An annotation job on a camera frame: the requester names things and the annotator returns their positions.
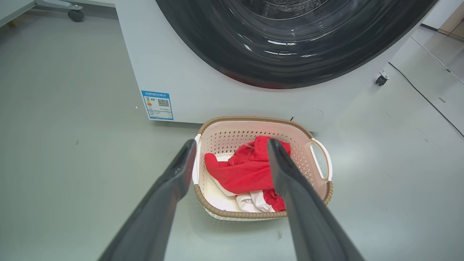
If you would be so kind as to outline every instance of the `laundry basket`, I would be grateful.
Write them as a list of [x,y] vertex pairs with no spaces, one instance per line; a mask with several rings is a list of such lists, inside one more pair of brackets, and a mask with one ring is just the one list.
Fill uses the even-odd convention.
[[[214,218],[230,221],[257,221],[287,216],[287,211],[271,213],[243,212],[234,196],[226,196],[206,170],[205,154],[214,153],[218,161],[227,161],[243,144],[258,136],[268,136],[291,145],[291,159],[328,204],[332,198],[332,162],[324,146],[301,125],[284,119],[267,117],[219,117],[207,121],[195,137],[197,154],[192,180],[195,194]],[[324,177],[312,146],[318,146],[327,162]]]

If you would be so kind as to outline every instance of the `washing machine drum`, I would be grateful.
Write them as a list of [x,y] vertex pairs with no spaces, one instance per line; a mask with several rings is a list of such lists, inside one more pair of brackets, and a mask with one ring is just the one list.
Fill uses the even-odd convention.
[[157,0],[184,42],[238,81],[315,85],[374,59],[437,0]]

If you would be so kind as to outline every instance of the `blue label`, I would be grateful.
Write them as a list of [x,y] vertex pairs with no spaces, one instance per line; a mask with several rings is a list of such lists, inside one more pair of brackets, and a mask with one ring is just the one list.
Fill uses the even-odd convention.
[[168,93],[142,91],[142,96],[150,119],[174,120]]

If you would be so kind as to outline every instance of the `caster wheel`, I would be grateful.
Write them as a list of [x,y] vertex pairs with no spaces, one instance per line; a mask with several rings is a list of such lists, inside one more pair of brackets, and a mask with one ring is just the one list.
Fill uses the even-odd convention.
[[82,22],[84,19],[84,13],[81,10],[70,10],[68,16],[74,22]]
[[378,85],[378,86],[382,86],[384,85],[387,80],[389,80],[390,77],[382,70],[380,71],[380,77],[377,78],[377,80],[375,81],[375,83]]
[[387,79],[385,79],[383,76],[380,76],[376,81],[375,83],[379,86],[382,86],[384,85],[385,83],[387,82]]

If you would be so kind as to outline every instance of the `floor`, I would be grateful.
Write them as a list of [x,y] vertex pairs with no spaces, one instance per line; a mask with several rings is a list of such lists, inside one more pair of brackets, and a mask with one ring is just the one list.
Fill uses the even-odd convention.
[[412,38],[464,81],[463,41],[423,27],[419,27],[412,35]]
[[[387,84],[366,89],[317,137],[335,170],[329,209],[366,260],[460,260],[464,139],[385,71]],[[83,23],[33,9],[0,29],[0,260],[99,257],[200,127],[151,122],[140,108],[114,9]],[[215,220],[191,187],[165,260],[218,256],[295,260],[288,220]]]
[[464,42],[419,27],[391,63],[464,133]]

